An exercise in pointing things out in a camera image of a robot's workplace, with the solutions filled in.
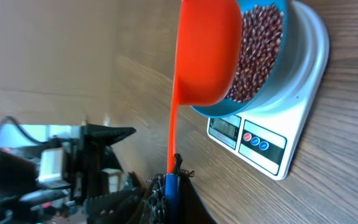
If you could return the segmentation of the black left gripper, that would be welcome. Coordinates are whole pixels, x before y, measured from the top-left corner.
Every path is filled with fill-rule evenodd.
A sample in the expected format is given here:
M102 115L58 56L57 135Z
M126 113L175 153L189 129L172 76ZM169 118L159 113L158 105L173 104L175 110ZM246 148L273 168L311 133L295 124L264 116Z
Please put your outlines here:
M133 127L86 124L78 139L50 138L50 149L65 150L67 183L51 189L67 189L70 200L84 203L87 223L139 223L145 189L120 191L125 185L125 173L112 149L113 144L135 132Z

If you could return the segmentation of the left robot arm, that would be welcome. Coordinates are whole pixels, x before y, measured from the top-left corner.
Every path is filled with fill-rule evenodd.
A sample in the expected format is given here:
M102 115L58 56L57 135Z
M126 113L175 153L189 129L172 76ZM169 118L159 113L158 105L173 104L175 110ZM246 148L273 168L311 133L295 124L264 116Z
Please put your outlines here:
M0 223L46 223L83 215L86 223L130 223L144 188L112 146L132 127L86 124L77 138L0 148Z

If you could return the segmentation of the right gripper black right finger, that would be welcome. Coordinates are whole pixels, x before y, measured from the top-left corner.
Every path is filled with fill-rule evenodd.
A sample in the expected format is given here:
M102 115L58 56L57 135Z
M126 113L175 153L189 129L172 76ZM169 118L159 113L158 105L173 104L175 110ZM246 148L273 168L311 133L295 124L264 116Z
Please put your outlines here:
M174 155L173 174L179 176L178 222L180 224L217 224L198 195L191 182L194 171L181 168L183 162L179 153Z

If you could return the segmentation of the red scoop with blue handle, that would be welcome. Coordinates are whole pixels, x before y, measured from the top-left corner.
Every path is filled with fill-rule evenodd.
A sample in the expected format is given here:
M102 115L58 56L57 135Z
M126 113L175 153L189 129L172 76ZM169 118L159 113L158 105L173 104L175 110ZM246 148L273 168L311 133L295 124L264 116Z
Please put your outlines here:
M175 131L180 105L211 106L231 86L242 37L236 0L182 0L178 21L167 146L165 198L169 223L179 220Z

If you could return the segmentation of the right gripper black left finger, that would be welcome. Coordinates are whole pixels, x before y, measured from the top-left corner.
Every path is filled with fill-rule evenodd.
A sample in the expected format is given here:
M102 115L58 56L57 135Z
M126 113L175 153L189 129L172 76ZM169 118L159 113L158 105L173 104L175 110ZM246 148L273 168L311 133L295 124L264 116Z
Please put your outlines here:
M132 223L168 223L168 208L165 198L165 176L165 174L156 174L153 179L147 181L149 186L146 188L145 194L132 216Z

